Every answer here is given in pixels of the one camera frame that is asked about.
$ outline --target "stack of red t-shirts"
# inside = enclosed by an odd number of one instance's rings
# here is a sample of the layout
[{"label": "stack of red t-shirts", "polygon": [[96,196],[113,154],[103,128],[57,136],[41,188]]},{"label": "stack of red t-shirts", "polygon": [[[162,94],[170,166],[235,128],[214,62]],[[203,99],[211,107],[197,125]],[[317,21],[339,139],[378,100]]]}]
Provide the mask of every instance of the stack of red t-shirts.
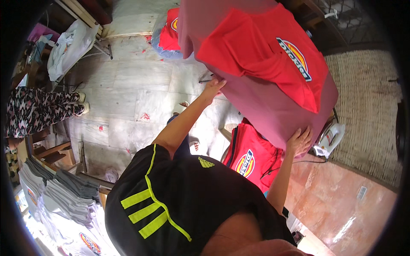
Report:
[{"label": "stack of red t-shirts", "polygon": [[195,57],[228,74],[274,82],[299,106],[319,113],[328,67],[281,4],[262,14],[232,8]]},{"label": "stack of red t-shirts", "polygon": [[180,50],[181,47],[178,45],[178,33],[177,33],[177,23],[178,23],[178,13],[179,8],[173,8],[168,10],[166,17],[166,24],[161,30],[159,36],[159,46],[164,50]]},{"label": "stack of red t-shirts", "polygon": [[275,148],[244,118],[232,131],[232,141],[223,164],[230,167],[265,193],[282,164],[282,150]]}]

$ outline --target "adidas logo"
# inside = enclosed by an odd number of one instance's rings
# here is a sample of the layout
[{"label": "adidas logo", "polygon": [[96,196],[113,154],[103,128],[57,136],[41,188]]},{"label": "adidas logo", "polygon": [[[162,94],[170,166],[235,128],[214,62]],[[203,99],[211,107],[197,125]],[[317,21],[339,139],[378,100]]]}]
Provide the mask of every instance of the adidas logo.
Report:
[{"label": "adidas logo", "polygon": [[198,160],[201,163],[202,167],[204,168],[209,168],[215,165],[214,163],[208,162],[205,159],[200,158],[199,156],[198,156]]}]

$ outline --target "black t-shirt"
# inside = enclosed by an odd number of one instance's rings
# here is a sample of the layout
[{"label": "black t-shirt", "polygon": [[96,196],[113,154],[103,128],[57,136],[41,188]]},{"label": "black t-shirt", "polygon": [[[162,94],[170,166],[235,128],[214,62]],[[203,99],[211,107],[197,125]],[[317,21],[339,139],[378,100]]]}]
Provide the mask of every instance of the black t-shirt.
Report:
[{"label": "black t-shirt", "polygon": [[107,197],[105,225],[121,255],[198,255],[230,216],[250,209],[263,239],[295,245],[260,189],[207,156],[171,160],[162,146],[138,151]]}]

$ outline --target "leggings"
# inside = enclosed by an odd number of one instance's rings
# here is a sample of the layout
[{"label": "leggings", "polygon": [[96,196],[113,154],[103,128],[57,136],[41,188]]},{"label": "leggings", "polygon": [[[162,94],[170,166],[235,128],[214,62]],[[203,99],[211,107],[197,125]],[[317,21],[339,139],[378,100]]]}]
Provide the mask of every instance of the leggings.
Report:
[{"label": "leggings", "polygon": [[74,104],[80,95],[45,93],[40,89],[17,87],[7,103],[6,137],[24,138],[71,116],[84,112],[84,106]]}]

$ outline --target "woven rug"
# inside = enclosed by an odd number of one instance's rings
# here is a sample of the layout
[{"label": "woven rug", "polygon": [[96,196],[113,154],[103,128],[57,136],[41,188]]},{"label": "woven rug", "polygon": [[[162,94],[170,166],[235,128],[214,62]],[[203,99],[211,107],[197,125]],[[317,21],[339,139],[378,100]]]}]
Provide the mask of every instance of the woven rug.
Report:
[{"label": "woven rug", "polygon": [[329,160],[397,188],[402,166],[397,162],[395,126],[401,90],[388,81],[397,79],[390,53],[363,50],[325,60],[339,90],[335,107],[339,121],[346,125]]}]

